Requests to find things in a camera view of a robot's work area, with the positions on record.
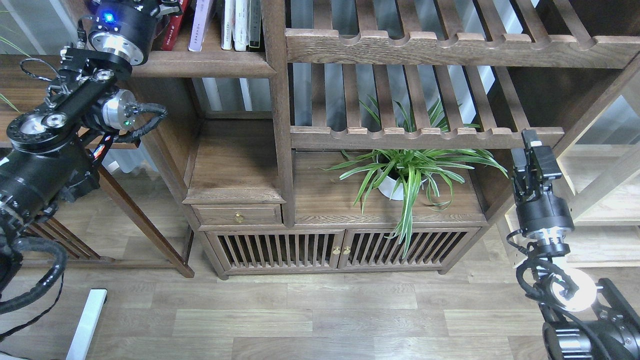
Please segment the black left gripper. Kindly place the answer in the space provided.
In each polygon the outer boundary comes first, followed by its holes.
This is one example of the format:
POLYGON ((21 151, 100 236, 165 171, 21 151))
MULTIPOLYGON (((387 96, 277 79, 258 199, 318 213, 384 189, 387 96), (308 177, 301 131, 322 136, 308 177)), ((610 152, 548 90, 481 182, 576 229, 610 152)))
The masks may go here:
POLYGON ((147 62, 169 18, 183 14, 178 0, 92 0, 89 9, 94 14, 88 34, 91 46, 133 66, 147 62))

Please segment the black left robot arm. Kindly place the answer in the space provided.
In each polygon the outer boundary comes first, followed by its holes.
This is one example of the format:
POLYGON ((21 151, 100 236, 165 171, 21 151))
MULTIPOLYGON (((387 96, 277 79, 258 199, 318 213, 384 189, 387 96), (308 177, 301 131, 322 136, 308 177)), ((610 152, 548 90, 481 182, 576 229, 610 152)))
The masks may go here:
POLYGON ((22 267, 23 253, 52 256, 46 274, 27 292, 3 300, 2 314, 31 305, 64 281, 67 252, 53 240, 25 235, 50 219, 58 201, 74 202, 99 187, 98 167, 114 143, 133 143, 168 114, 141 103, 117 82, 145 64, 154 39, 180 16, 177 0, 96 0, 92 22, 77 22, 77 41, 61 51, 44 102, 7 126, 13 146, 1 159, 1 287, 22 267))

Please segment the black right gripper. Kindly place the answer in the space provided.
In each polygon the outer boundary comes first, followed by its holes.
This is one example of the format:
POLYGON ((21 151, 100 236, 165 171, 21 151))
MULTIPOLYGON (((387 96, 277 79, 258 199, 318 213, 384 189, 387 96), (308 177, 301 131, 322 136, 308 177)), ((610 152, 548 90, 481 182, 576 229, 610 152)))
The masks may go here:
POLYGON ((539 243, 562 242, 575 229, 565 199, 554 194, 553 180, 562 178, 550 146, 535 129, 521 131, 525 148, 512 149, 513 193, 522 236, 539 243))

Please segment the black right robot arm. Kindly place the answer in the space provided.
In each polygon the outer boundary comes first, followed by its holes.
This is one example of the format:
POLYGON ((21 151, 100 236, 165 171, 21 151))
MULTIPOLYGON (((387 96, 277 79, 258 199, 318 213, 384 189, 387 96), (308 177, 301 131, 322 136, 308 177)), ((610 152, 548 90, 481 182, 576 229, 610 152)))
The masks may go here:
POLYGON ((562 171, 550 146, 534 129, 521 133, 511 151, 513 194, 519 228, 506 237, 525 257, 516 279, 544 318, 542 339, 550 360, 637 360, 639 316, 608 278, 594 281, 560 264, 570 253, 566 234, 575 226, 553 181, 562 171))

